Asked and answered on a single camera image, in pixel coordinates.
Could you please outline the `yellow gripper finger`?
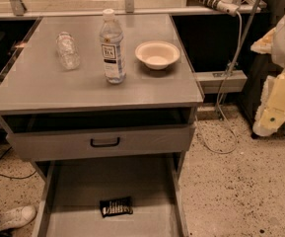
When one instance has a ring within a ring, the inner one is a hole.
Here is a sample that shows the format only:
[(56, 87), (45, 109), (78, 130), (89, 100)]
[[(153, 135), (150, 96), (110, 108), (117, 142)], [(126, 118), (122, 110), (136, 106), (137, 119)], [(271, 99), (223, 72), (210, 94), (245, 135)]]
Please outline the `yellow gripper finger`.
[(275, 32), (276, 32), (276, 29), (272, 28), (261, 39), (255, 41), (251, 45), (250, 50), (256, 53), (260, 53), (260, 54), (270, 54)]
[(284, 122), (285, 70), (277, 77), (268, 76), (266, 78), (252, 131), (258, 136), (269, 136), (275, 133)]

